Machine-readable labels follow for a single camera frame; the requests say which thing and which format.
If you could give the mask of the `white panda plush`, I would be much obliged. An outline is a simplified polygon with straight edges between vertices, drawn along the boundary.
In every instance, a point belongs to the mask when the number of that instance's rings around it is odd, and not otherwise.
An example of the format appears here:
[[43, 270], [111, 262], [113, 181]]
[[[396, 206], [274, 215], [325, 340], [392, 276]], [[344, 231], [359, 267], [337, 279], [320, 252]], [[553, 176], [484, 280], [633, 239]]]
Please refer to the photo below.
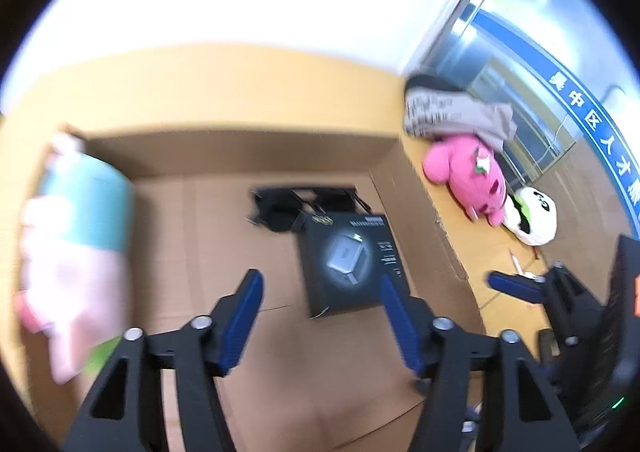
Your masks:
[[523, 244], [540, 247], [554, 240], [558, 229], [558, 211], [554, 200], [525, 186], [510, 193], [504, 204], [503, 225]]

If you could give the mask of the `brown cardboard box tray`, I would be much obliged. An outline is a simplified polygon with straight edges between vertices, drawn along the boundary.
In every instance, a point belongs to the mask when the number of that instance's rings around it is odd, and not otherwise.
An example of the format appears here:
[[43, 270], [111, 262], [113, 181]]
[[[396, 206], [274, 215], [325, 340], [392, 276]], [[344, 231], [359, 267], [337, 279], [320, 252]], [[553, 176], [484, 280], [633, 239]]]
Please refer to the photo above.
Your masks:
[[183, 327], [250, 269], [264, 298], [240, 364], [216, 383], [240, 451], [405, 451], [420, 417], [378, 305], [309, 310], [296, 232], [252, 224], [259, 186], [355, 186], [390, 221], [413, 294], [483, 331], [466, 273], [401, 143], [336, 133], [167, 131], [95, 138], [89, 153], [134, 186], [129, 319], [149, 333]]

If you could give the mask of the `black charger box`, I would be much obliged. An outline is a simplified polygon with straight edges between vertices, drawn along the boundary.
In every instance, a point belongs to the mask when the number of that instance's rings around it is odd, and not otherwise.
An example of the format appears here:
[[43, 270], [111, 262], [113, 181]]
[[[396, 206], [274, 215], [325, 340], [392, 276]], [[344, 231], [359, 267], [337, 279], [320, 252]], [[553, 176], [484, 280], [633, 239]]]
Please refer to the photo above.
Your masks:
[[378, 305], [385, 276], [406, 293], [410, 290], [382, 213], [305, 213], [297, 247], [313, 319]]

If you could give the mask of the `small white device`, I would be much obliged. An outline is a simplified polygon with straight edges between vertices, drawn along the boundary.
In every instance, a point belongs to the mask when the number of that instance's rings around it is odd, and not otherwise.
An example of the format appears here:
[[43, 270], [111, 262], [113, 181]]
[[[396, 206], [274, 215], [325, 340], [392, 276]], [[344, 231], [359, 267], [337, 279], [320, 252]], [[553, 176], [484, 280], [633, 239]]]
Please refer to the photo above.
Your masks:
[[546, 282], [546, 278], [543, 275], [538, 275], [533, 272], [526, 271], [524, 273], [524, 276], [526, 277], [526, 279], [531, 279], [537, 284], [544, 284], [544, 282]]

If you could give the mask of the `pink bear plush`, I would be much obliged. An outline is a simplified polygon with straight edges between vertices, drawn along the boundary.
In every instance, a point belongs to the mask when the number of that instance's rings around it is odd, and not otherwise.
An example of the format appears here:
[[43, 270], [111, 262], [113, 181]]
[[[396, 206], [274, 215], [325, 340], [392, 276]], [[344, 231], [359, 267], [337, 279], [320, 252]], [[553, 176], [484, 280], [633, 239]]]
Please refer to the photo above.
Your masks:
[[471, 134], [450, 135], [432, 144], [423, 158], [428, 181], [445, 184], [471, 221], [503, 223], [506, 179], [494, 151]]

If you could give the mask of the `pink pen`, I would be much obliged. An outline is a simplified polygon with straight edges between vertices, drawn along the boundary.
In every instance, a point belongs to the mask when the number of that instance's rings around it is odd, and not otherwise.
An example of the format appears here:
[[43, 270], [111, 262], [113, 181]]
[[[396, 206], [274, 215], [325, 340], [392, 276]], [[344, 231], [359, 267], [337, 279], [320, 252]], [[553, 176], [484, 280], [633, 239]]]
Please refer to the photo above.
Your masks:
[[524, 273], [526, 271], [523, 269], [521, 262], [518, 260], [518, 257], [515, 255], [515, 253], [512, 250], [509, 250], [509, 255], [513, 263], [513, 267], [515, 269], [516, 274], [519, 276], [525, 277]]

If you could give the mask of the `pink and teal pig plush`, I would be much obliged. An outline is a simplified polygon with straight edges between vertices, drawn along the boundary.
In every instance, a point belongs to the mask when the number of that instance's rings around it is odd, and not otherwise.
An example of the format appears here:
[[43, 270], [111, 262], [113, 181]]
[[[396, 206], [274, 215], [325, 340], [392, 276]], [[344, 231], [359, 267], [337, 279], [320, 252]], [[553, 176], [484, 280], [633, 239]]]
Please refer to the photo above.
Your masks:
[[37, 193], [24, 204], [22, 286], [15, 312], [49, 342], [51, 375], [65, 384], [130, 323], [128, 253], [134, 186], [58, 131]]

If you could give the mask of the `black sunglasses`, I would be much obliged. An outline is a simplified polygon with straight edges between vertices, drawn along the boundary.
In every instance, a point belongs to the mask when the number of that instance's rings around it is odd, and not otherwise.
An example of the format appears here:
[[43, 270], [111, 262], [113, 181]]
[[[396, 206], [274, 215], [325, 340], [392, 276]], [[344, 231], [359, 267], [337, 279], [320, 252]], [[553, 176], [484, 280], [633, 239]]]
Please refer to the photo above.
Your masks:
[[329, 213], [371, 213], [355, 186], [282, 185], [252, 190], [254, 212], [247, 221], [273, 233], [298, 231], [305, 213], [326, 217]]

